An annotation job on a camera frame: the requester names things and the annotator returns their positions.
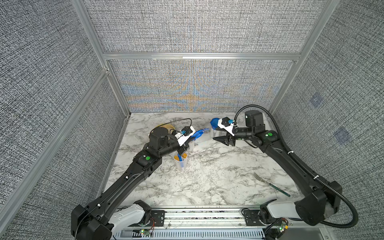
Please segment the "clear container front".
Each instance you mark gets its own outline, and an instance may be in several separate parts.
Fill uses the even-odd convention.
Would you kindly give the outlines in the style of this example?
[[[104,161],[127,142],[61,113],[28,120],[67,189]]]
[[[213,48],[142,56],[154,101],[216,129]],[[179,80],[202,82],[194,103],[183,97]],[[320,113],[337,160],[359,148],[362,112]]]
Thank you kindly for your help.
[[[179,171],[184,171],[187,168],[187,165],[188,165],[187,153],[183,153],[180,155],[179,153],[175,152],[173,155],[173,159],[174,159],[175,166]]]

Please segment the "clear container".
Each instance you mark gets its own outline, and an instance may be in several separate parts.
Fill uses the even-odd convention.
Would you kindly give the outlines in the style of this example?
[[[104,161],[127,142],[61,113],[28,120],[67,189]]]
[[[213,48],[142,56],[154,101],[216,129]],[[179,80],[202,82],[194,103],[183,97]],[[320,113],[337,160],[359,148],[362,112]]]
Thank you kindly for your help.
[[[173,155],[173,159],[174,159],[175,166],[179,171],[184,171],[187,168],[187,165],[188,165],[187,153],[183,153],[180,155],[179,153],[175,152]]]
[[[195,149],[195,146],[196,146],[196,141],[195,140],[192,140],[192,141],[190,141],[189,142],[189,150],[190,151],[194,151],[194,149]]]
[[[210,136],[211,138],[219,137],[220,136],[220,131],[217,131],[215,129],[210,130]]]

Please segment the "clear container back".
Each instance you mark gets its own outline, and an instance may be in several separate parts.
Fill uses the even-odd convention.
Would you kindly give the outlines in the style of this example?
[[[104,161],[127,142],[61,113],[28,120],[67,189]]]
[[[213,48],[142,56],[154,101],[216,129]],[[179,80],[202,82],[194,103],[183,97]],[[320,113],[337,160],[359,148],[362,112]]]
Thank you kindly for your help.
[[[220,136],[220,131],[217,131],[215,129],[210,130],[210,136],[211,138],[219,137]]]

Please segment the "blue lid back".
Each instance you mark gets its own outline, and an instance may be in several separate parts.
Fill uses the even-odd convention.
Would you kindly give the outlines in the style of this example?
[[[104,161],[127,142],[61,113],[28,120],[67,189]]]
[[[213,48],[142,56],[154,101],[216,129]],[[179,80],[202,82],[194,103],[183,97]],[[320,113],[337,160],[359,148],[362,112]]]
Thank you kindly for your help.
[[[219,126],[218,126],[218,122],[219,122],[219,118],[213,118],[211,121],[210,121],[210,124],[211,124],[211,127],[213,130],[216,130]]]

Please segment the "blue lid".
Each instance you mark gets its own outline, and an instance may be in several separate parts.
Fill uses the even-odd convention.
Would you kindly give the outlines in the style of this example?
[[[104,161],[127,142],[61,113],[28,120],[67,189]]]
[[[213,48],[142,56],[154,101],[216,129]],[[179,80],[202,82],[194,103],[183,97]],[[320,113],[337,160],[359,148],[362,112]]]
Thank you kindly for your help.
[[[197,139],[200,138],[203,134],[208,133],[209,131],[210,131],[210,129],[208,129],[208,128],[204,128],[204,129],[201,129],[201,130],[196,131],[196,132],[192,135],[192,140],[193,140],[193,141],[197,140]]]
[[[218,126],[218,122],[219,122],[219,118],[213,118],[211,121],[210,121],[210,124],[211,124],[211,127],[213,130],[216,130],[219,126]]]

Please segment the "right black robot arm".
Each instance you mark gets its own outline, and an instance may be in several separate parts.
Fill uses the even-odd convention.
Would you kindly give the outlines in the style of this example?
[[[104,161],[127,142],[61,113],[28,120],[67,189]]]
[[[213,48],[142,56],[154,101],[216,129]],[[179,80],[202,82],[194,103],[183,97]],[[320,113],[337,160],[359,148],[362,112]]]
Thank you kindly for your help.
[[[286,144],[272,114],[258,105],[247,105],[245,111],[246,127],[240,128],[237,118],[214,118],[210,124],[216,131],[226,135],[214,140],[226,146],[235,146],[237,140],[250,141],[252,145],[272,158],[292,178],[304,195],[294,203],[269,201],[261,205],[261,222],[270,225],[279,218],[300,219],[310,226],[323,224],[329,227],[347,229],[359,221],[359,214],[354,205],[343,196],[342,186],[329,182],[305,164]],[[336,214],[340,203],[344,202],[351,210],[352,219],[348,223],[335,224],[326,219]]]

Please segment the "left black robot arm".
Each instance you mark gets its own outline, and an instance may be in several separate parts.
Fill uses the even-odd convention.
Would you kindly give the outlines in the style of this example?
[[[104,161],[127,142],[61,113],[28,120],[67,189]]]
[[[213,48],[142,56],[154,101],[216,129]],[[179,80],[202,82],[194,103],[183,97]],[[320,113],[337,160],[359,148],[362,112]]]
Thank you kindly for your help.
[[[117,212],[127,196],[161,164],[165,155],[182,155],[195,134],[192,126],[171,134],[157,127],[149,134],[149,142],[137,153],[128,169],[104,193],[87,204],[78,205],[71,214],[71,232],[76,240],[109,240],[117,232],[131,225],[146,225],[152,208],[144,201],[136,201]]]

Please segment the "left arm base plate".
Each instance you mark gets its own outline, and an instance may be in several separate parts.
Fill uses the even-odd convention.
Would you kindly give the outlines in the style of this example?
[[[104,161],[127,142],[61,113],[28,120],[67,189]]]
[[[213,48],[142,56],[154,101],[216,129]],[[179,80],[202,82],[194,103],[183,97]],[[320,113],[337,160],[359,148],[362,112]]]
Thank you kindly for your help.
[[[133,225],[130,225],[130,227],[144,227],[144,228],[149,228],[152,226],[163,227],[165,222],[165,213],[166,212],[163,210],[152,210],[151,216],[149,217],[147,223],[133,224]]]

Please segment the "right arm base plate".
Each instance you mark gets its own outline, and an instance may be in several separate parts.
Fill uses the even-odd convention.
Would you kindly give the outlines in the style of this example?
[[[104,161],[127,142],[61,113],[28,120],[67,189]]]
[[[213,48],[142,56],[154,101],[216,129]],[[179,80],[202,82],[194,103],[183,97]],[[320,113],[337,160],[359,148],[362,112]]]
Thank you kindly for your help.
[[[263,226],[263,223],[259,218],[259,212],[260,210],[250,210],[248,208],[241,210],[241,214],[245,219],[247,227]]]

